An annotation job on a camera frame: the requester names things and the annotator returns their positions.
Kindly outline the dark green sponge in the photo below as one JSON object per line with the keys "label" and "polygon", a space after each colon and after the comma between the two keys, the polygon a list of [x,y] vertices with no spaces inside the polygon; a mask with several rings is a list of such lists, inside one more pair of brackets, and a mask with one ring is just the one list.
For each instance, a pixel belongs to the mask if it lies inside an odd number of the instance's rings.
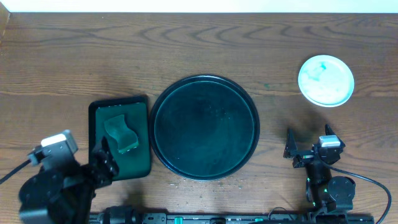
{"label": "dark green sponge", "polygon": [[116,141],[117,150],[124,154],[139,146],[137,134],[127,126],[123,114],[110,118],[104,122],[107,134]]}

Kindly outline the white plate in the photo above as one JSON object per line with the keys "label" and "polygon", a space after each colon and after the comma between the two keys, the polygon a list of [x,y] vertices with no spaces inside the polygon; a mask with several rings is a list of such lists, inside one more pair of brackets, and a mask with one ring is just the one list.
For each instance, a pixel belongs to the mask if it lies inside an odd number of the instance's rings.
{"label": "white plate", "polygon": [[332,108],[346,103],[354,92],[354,76],[347,64],[331,55],[316,55],[301,66],[298,87],[315,105]]}

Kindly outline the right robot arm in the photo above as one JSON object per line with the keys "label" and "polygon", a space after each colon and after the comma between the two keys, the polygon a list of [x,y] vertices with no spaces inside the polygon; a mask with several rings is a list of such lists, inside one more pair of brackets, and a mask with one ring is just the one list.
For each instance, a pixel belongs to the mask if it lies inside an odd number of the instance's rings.
{"label": "right robot arm", "polygon": [[311,223],[348,223],[347,212],[353,209],[355,181],[345,176],[332,176],[331,165],[340,160],[344,142],[325,126],[325,135],[309,150],[298,150],[294,132],[287,130],[283,157],[292,159],[293,168],[307,173],[306,197],[313,208],[306,214]]}

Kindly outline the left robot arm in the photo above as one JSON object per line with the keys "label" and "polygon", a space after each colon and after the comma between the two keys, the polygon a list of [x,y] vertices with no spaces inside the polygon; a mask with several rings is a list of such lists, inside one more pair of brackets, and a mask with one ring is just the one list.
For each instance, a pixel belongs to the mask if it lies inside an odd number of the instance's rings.
{"label": "left robot arm", "polygon": [[89,164],[75,160],[76,150],[76,142],[61,134],[60,139],[43,140],[29,154],[42,168],[19,191],[23,223],[89,222],[95,190],[111,185],[119,167],[106,138],[96,143]]}

